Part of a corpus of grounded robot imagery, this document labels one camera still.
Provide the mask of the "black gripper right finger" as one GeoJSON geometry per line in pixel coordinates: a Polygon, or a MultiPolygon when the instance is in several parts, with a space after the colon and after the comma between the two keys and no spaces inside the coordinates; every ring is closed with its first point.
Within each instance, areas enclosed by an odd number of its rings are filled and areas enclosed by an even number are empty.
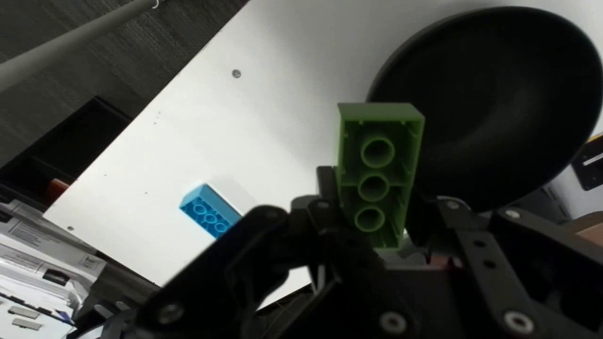
{"type": "Polygon", "coordinates": [[[467,315],[499,339],[603,339],[601,249],[542,217],[508,208],[480,217],[429,198],[410,204],[409,236],[467,277],[467,315]]]}

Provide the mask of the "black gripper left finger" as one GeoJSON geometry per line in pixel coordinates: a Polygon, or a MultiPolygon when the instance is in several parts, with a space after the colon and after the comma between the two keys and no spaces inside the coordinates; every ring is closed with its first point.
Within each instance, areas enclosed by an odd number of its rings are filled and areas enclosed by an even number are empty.
{"type": "Polygon", "coordinates": [[[288,211],[258,206],[196,257],[133,321],[135,339],[410,339],[414,319],[392,272],[345,219],[335,174],[288,211]],[[314,294],[290,319],[260,304],[296,268],[314,294]]]}

